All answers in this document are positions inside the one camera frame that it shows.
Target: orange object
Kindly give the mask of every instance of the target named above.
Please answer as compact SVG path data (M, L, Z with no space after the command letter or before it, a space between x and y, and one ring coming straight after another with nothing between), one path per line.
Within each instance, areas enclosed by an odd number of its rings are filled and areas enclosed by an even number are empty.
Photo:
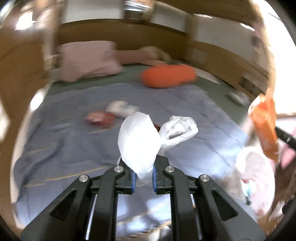
M195 79L194 68L185 64L163 64L148 68L142 73L143 83L152 88L173 87Z
M278 163L279 148L275 131L276 110L271 89L267 89L265 96L260 94L253 101L249 108L249 116L254 123L263 153L275 163Z

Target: orange pillow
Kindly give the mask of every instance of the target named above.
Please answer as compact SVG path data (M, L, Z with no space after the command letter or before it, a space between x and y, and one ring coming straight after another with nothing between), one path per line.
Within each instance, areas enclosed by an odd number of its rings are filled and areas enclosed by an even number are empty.
M143 83L152 88L167 88L195 81L194 68L185 65L163 64L143 71Z

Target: pink fabric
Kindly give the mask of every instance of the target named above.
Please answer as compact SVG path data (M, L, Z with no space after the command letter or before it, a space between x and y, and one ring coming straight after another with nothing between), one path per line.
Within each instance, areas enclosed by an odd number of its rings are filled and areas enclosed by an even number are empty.
M296 129L294 129L291 134L292 136L296 136ZM293 161L295 156L296 152L287 145L287 147L283 150L283 156L281 159L282 168L285 169L291 163L291 161Z
M60 79L74 82L82 78L122 72L111 41L73 42L61 45Z

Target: red package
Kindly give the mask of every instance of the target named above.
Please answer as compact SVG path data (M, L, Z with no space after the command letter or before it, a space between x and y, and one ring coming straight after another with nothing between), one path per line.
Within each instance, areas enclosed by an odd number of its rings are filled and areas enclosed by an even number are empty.
M114 124L115 115L107 112L92 112L89 113L84 119L91 124L99 125L103 128L111 128Z

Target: triangular cutout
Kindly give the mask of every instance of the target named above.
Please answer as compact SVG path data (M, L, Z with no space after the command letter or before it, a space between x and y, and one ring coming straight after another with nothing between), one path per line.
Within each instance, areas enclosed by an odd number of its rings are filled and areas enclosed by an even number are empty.
M222 221L227 221L238 215L238 213L220 196L219 193L212 191L212 195Z
M76 194L76 190L71 191L60 203L58 203L58 205L55 206L49 215L61 221L65 221L68 217Z

